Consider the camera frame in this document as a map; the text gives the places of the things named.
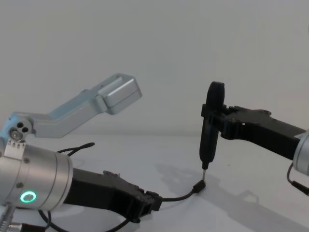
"cable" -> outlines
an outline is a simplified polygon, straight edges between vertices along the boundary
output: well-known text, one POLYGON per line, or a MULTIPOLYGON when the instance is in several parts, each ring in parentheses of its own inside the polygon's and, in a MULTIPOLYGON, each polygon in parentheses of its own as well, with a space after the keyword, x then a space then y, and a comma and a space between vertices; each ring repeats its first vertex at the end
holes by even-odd
POLYGON ((106 232, 116 232, 118 230, 120 230, 121 228, 123 228, 125 225, 127 225, 130 221, 129 220, 124 220, 123 222, 121 222, 118 226, 110 229, 109 231, 106 232))
MULTIPOLYGON (((41 218, 46 222, 48 223, 48 218, 47 216, 45 215, 45 213, 42 211, 42 210, 39 210, 39 214, 41 216, 41 218)), ((64 229, 62 229, 61 227, 58 227, 57 225, 55 225, 54 223, 51 222, 50 224, 50 227, 53 228, 54 230, 58 231, 58 232, 69 232, 69 231, 66 231, 64 229)))
POLYGON ((178 202, 178 201, 182 201, 185 199, 188 199, 189 197, 191 197, 194 194, 193 191, 189 192, 187 195, 184 195, 182 197, 174 197, 174 198, 163 198, 162 202, 178 202))
POLYGON ((286 178, 289 181, 289 183, 292 183, 292 180, 290 179, 290 173, 291 173, 292 168, 293 168, 293 163, 291 163, 291 165, 288 169, 288 173, 286 174, 286 178))
POLYGON ((308 188, 308 187, 306 187, 306 186, 304 186, 304 185, 298 183, 297 181, 294 181, 294 180, 292 181, 292 180, 290 179, 290 173, 291 173, 292 167, 293 167, 293 163, 290 165, 290 167, 289 167, 289 169, 288 169, 288 172, 287 172, 287 174, 286 174, 286 178, 287 178, 288 182, 289 182, 292 186, 294 186, 295 188, 297 188, 299 191, 301 191, 301 192, 303 192, 304 194, 306 194, 307 196, 309 196, 309 188, 308 188))
POLYGON ((182 201, 182 200, 185 200, 185 199, 188 199, 189 197, 191 197, 194 193, 199 193, 201 192, 204 188, 206 187, 206 183, 204 180, 200 180, 198 181, 192 188, 192 190, 182 196, 182 197, 173 197, 173 198, 163 198, 162 199, 162 202, 178 202, 178 201, 182 201))
POLYGON ((58 153, 63 153, 63 152, 67 152, 67 151, 71 151, 68 156, 73 155, 74 153, 78 152, 79 150, 85 149, 85 148, 89 148, 94 146, 95 143, 87 143, 78 147, 72 147, 72 148, 66 148, 66 149, 62 149, 60 151, 57 151, 58 153))
POLYGON ((48 221, 45 230, 47 230, 52 224, 52 213, 50 211, 47 211, 47 215, 48 215, 48 221))

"screw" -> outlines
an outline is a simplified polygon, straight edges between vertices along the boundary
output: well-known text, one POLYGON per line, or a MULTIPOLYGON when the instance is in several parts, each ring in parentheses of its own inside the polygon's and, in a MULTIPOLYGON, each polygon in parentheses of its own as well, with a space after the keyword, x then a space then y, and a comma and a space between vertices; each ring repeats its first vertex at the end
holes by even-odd
POLYGON ((24 184, 21 183, 21 182, 19 182, 19 183, 16 184, 16 188, 18 188, 18 189, 22 188, 23 186, 24 186, 24 184))
POLYGON ((24 162, 25 162, 25 163, 30 163, 29 158, 24 158, 24 162))
POLYGON ((19 141, 23 138, 23 135, 15 130, 11 131, 10 135, 15 141, 19 141))

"white backdrop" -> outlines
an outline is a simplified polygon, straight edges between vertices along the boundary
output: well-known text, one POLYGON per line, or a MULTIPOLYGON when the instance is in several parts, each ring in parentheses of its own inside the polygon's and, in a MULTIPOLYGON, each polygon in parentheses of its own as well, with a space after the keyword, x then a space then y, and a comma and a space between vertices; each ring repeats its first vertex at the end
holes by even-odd
POLYGON ((198 135, 211 81, 226 103, 309 127, 308 0, 0 1, 0 125, 114 73, 144 97, 77 133, 198 135))

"black handle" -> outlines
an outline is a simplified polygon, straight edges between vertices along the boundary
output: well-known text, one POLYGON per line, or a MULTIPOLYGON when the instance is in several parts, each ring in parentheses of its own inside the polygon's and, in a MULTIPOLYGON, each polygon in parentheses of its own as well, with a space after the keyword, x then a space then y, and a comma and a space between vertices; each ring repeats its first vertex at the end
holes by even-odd
POLYGON ((204 117, 201 142, 199 147, 199 157, 202 161, 202 168, 208 169, 208 165, 213 161, 219 131, 212 125, 213 116, 220 112, 224 105, 225 87, 224 83, 212 82, 207 93, 206 104, 203 105, 202 117, 204 117))

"white tabletop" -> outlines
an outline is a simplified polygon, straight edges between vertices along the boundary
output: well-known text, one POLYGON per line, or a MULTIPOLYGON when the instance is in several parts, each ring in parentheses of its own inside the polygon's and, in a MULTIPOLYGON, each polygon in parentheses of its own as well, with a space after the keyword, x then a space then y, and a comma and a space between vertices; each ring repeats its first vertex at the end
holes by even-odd
MULTIPOLYGON (((52 150, 88 142, 96 146, 75 154, 74 167, 120 173, 123 179, 163 197, 184 195, 201 179, 198 137, 28 139, 29 144, 52 150)), ((161 211, 120 232, 308 232, 309 198, 286 181, 290 163, 251 143, 220 139, 202 193, 181 203, 163 203, 161 211)), ((292 176, 309 185, 309 177, 296 172, 292 176)), ((71 205, 52 214, 53 222, 70 232, 103 232, 124 220, 114 212, 71 205)), ((36 211, 17 210, 14 221, 45 224, 36 211)))

